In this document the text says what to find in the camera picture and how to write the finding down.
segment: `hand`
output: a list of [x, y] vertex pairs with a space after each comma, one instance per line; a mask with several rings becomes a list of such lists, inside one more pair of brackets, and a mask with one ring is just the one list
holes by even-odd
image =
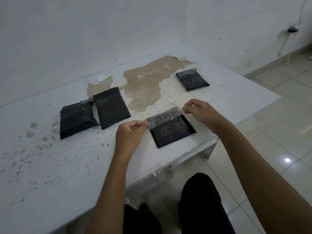
[[120, 124], [116, 132], [115, 155], [130, 160], [149, 125], [147, 121]]
[[191, 113], [215, 134], [218, 133], [220, 126], [227, 121], [209, 103], [198, 99], [191, 99], [183, 106], [183, 110], [185, 113]]

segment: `black pants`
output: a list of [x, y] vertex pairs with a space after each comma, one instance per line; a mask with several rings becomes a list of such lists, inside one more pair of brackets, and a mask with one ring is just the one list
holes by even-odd
[[[204, 173], [196, 173], [185, 183], [178, 212], [182, 234], [235, 234], [215, 185]], [[162, 230], [154, 216], [125, 205], [123, 233], [160, 234]]]

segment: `table surface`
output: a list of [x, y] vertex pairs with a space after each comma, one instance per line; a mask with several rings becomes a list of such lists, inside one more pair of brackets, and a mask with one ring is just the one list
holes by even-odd
[[[63, 106], [87, 99], [88, 83], [95, 84], [99, 76], [111, 75], [112, 87], [121, 86], [127, 82], [123, 77], [125, 70], [145, 66], [166, 55], [194, 61], [185, 69], [196, 68], [210, 86], [187, 92], [177, 77], [171, 75], [159, 84], [160, 100], [143, 112], [130, 110], [131, 118], [120, 123], [143, 120], [197, 98], [209, 102], [237, 124], [279, 98], [188, 46], [178, 45], [3, 106], [0, 108], [2, 234], [49, 233], [96, 204], [120, 123], [104, 130], [93, 127], [61, 141], [59, 112]], [[124, 90], [120, 92], [128, 105], [131, 99], [125, 96]], [[160, 149], [146, 130], [129, 163], [126, 186], [203, 146], [215, 136], [192, 116], [186, 117], [197, 133]]]

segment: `white wall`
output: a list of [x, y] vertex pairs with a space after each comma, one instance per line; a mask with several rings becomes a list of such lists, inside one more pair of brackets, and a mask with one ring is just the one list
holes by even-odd
[[0, 0], [0, 106], [182, 43], [187, 1]]
[[[286, 36], [298, 24], [304, 0], [189, 0], [185, 43], [245, 75], [279, 58]], [[291, 52], [312, 42], [312, 0], [302, 11]]]
[[[0, 0], [0, 106], [184, 39], [244, 75], [278, 58], [277, 37], [298, 22], [302, 2]], [[291, 51], [311, 41], [307, 0]]]

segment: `black package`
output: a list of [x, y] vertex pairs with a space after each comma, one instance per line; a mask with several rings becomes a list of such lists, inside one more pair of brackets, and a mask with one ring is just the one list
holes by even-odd
[[99, 126], [93, 115], [93, 100], [68, 105], [60, 111], [60, 139]]
[[96, 101], [102, 129], [131, 117], [118, 87], [96, 94], [93, 98]]
[[150, 132], [157, 148], [196, 133], [193, 126], [179, 112], [178, 108], [172, 108], [146, 120], [151, 124]]
[[177, 77], [185, 87], [186, 91], [195, 90], [201, 87], [209, 86], [207, 81], [201, 77], [196, 68], [176, 73]]

